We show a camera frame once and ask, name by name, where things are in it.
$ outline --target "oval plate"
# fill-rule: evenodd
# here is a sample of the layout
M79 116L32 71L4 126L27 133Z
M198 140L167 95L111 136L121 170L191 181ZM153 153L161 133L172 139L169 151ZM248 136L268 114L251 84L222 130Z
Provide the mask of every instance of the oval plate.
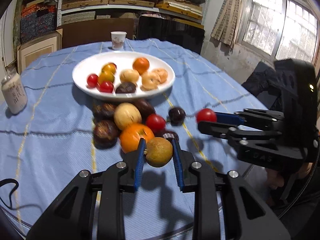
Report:
M124 69L132 69L132 64L138 57L145 57L149 60L150 67L148 71L155 68L164 68L168 72L167 81L164 84L159 85L158 89L142 91L140 89L141 77L139 77L137 90L134 94L116 94L115 92L102 93L98 91L97 88L87 87L87 77L90 74L100 75L101 68L106 63L113 62L117 66L114 82L114 90L116 90L121 83L119 78L120 72ZM105 101L130 102L137 98L151 98L163 93L168 88L172 87L175 80L175 74L173 69L166 62L157 57L135 51L110 51L93 55L79 62L72 71L72 79L79 89L94 98Z

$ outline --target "paper cup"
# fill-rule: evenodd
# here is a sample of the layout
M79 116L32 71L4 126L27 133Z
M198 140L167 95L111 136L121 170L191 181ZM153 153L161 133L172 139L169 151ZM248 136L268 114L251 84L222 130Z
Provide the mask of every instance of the paper cup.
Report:
M122 49L126 32L111 32L112 49Z

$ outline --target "blue tablecloth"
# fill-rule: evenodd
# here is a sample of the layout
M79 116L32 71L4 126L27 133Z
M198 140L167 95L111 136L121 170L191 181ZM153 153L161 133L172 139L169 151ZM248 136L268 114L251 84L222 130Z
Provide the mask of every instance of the blue tablecloth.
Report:
M110 51L110 47L111 42L100 42L41 56L21 75L28 95L23 112L12 116L6 103L0 107L0 180L15 178L20 183L13 201L18 210L2 208L24 234L80 170L99 172L122 160L119 143L108 150L93 146L94 99L74 85L71 75L81 60ZM161 116L167 116L172 105L187 114L208 103L215 111L226 113L265 109L222 70L178 45L156 39L126 40L124 50L159 57L173 68L173 88L150 100ZM245 173L252 186L264 189L264 170L238 161L226 140L200 134L194 118L187 118L181 127L168 125L168 129L178 133L181 148L198 161L223 173ZM7 203L11 188L0 189ZM135 195L124 194L123 202L127 239L191 239L194 194L179 191L172 160L158 169L145 164L142 186Z

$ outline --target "white jar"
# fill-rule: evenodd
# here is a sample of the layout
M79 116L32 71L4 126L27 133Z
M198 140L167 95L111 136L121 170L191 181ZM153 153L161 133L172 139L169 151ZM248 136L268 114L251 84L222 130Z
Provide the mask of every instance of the white jar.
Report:
M1 91L12 114L18 114L28 102L20 75L14 70L1 81Z

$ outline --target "black strap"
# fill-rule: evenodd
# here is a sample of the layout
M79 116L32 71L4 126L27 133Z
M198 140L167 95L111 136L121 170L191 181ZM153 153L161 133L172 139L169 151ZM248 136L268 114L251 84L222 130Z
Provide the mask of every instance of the black strap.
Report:
M9 208L10 210L13 210L13 207L12 207L12 200L11 200L11 196L12 194L15 192L15 190L19 187L19 182L17 182L15 179L3 179L0 181L0 187L6 185L6 184L9 184L9 183L14 183L15 186L13 187L13 189L10 191L9 193L9 201L10 201L10 206L8 206L3 200L2 198L0 197L0 200L2 201L2 203L7 207Z

